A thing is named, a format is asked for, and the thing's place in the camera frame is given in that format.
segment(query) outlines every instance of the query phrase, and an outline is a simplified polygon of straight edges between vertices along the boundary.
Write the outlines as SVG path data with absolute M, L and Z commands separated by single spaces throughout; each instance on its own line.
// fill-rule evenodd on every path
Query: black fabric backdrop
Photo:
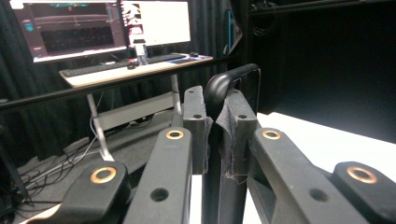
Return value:
M 148 50 L 149 54 L 197 51 L 221 57 L 227 42 L 226 10 L 228 1 L 200 0 L 189 2 L 191 42 L 161 46 Z M 0 99 L 9 101 L 69 89 L 58 71 L 72 68 L 79 61 L 33 64 L 8 0 L 0 0 Z M 224 66 L 197 69 L 179 74 L 180 92 L 189 87 L 205 85 L 211 76 Z M 171 90 L 170 78 L 157 78 L 128 87 L 96 92 L 96 100 L 103 94 L 99 111 L 147 99 Z M 60 155 L 63 148 L 89 136 L 90 110 L 85 97 L 35 105 L 0 115 L 0 125 L 6 132 L 1 141 L 17 166 L 37 156 L 43 160 Z

